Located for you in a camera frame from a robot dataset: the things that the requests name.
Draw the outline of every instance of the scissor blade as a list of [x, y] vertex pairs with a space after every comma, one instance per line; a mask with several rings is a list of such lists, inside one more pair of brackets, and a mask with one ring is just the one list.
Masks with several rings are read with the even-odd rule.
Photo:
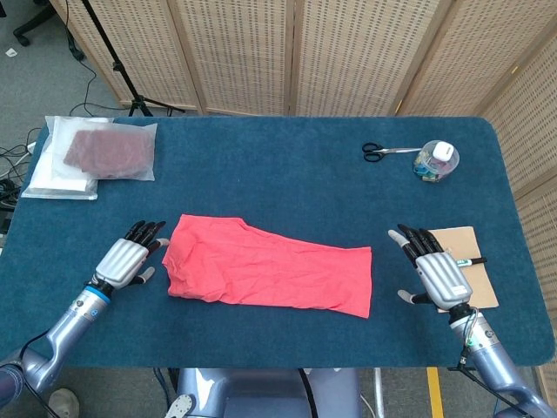
[[402, 153], [402, 152], [416, 152], [420, 151], [421, 148], [387, 148], [385, 150], [381, 150], [381, 152], [385, 154], [394, 154], [394, 153]]

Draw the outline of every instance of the woven panel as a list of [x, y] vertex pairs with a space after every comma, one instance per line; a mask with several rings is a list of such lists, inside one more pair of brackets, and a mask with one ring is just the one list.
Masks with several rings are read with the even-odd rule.
[[514, 191], [557, 167], [557, 38], [487, 109]]
[[[557, 334], [557, 189], [521, 207], [519, 215]], [[549, 400], [557, 407], [557, 361], [542, 366], [540, 372]]]
[[305, 0], [299, 115], [385, 115], [438, 0]]
[[[65, 0], [53, 3], [64, 11], [60, 15], [65, 21]], [[96, 0], [91, 5], [139, 94], [168, 104], [195, 107], [190, 75], [179, 59], [179, 44], [173, 40], [164, 0]], [[111, 70], [112, 58], [79, 1], [70, 0], [70, 22], [118, 98], [131, 100], [124, 80]]]
[[174, 17], [191, 47], [207, 109], [284, 114], [287, 2], [172, 2], [178, 12]]
[[471, 114], [557, 12], [555, 0], [466, 0], [455, 7], [405, 114]]

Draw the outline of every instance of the clear plastic bag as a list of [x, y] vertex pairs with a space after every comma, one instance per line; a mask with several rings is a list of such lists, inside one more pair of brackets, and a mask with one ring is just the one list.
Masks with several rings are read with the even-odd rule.
[[[57, 120], [60, 117], [47, 116], [46, 124], [49, 137], [44, 142], [43, 150], [37, 166], [33, 171], [29, 186], [22, 193], [24, 198], [40, 199], [83, 199], [95, 200], [97, 198], [97, 181], [91, 176], [77, 171], [74, 175], [58, 176], [52, 171], [54, 163], [53, 138], [56, 136]], [[90, 120], [87, 118], [69, 118], [78, 121]], [[97, 122], [110, 122], [108, 118], [96, 118]]]
[[157, 124], [82, 123], [55, 141], [56, 174], [75, 171], [94, 179], [154, 180]]

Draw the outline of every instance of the white cap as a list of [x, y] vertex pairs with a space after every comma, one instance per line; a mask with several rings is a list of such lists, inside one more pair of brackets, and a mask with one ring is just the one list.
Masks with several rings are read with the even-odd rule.
[[433, 148], [433, 157], [439, 161], [447, 162], [453, 156], [454, 146], [448, 142], [439, 141]]

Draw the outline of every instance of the gray carpet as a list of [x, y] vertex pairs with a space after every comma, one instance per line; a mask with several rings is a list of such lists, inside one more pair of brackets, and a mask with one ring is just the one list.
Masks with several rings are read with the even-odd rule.
[[[40, 9], [31, 0], [3, 0], [2, 3], [8, 17], [0, 19], [0, 146], [10, 148], [24, 143], [26, 132], [42, 126], [45, 115], [67, 115], [74, 105], [83, 102], [91, 74], [68, 51], [59, 17], [30, 32], [31, 45], [24, 48], [11, 32]], [[17, 51], [16, 57], [4, 54], [9, 48]], [[89, 100], [116, 105], [100, 78], [91, 84]], [[102, 116], [125, 114], [125, 111], [105, 111], [95, 106], [90, 106], [90, 110]], [[162, 110], [153, 112], [164, 114]], [[75, 115], [85, 116], [83, 108]], [[0, 172], [7, 168], [7, 163], [0, 161]], [[447, 328], [447, 338], [451, 338], [450, 333]], [[534, 384], [532, 370], [521, 371]], [[360, 378], [365, 397], [374, 405], [372, 371], [362, 370]], [[440, 370], [440, 382], [446, 417], [492, 416], [495, 399], [464, 376]], [[383, 386], [387, 417], [431, 416], [425, 369], [384, 369]], [[81, 402], [82, 418], [164, 416], [163, 392], [150, 369], [66, 368], [55, 388], [59, 387], [75, 391]], [[364, 417], [371, 417], [364, 411]], [[29, 394], [0, 411], [3, 418], [45, 416]]]

